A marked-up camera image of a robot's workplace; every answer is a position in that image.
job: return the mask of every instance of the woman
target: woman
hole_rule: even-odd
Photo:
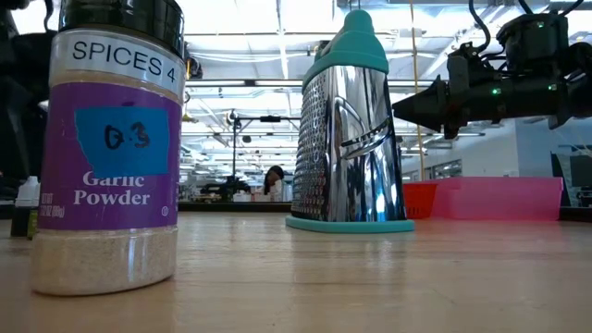
[[[267,173],[265,174],[264,194],[267,195],[269,193],[269,189],[271,189],[272,186],[276,185],[276,181],[282,179],[284,179],[284,170],[282,170],[279,166],[270,167]]]

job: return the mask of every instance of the cheese grater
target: cheese grater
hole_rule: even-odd
[[[406,220],[388,72],[370,16],[352,11],[303,80],[289,224]]]

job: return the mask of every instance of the pink plastic bin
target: pink plastic bin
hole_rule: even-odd
[[[438,185],[432,217],[473,220],[557,220],[561,178],[461,177]]]

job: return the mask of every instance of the ceiling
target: ceiling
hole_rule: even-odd
[[[270,87],[228,87],[228,80],[301,80],[313,64],[315,48],[330,40],[343,25],[350,11],[348,0],[178,0],[185,15],[185,40],[191,55],[203,67],[205,80],[220,80],[208,87],[199,81],[188,82],[191,97],[187,114],[194,122],[184,122],[182,142],[185,157],[182,173],[220,178],[231,170],[232,136],[227,123],[234,111],[239,117],[299,117],[302,106],[299,82],[270,82]],[[389,61],[391,102],[414,92],[412,27],[415,26],[418,79],[428,85],[437,75],[448,78],[447,54],[461,43],[481,44],[485,39],[471,17],[467,3],[457,0],[413,1],[414,22],[407,1],[361,0],[360,7],[371,15],[376,35]],[[551,8],[562,10],[571,2],[527,1],[534,12]],[[523,14],[511,0],[475,0],[477,14],[487,24],[491,35],[507,21]],[[351,2],[353,8],[358,2]],[[569,33],[572,42],[592,42],[589,11],[592,1],[585,1],[570,13]],[[43,31],[45,8],[34,1],[26,11],[13,13],[20,33]],[[57,28],[57,14],[49,25]],[[501,48],[492,40],[486,52]],[[261,123],[246,126],[241,134],[251,135],[251,142],[237,139],[237,170],[250,182],[261,180],[261,174],[273,165],[288,171],[294,168],[299,121]],[[487,123],[471,124],[465,132],[479,132]],[[398,133],[413,133],[414,124],[398,120]],[[416,137],[404,137],[405,155],[418,151]],[[425,148],[450,149],[453,142],[439,136],[425,136]],[[471,140],[461,137],[460,140]]]

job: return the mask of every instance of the wooden table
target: wooden table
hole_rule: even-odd
[[[31,294],[31,243],[0,221],[1,331],[592,331],[592,224],[431,220],[328,235],[283,217],[181,213],[173,279],[79,298]]]

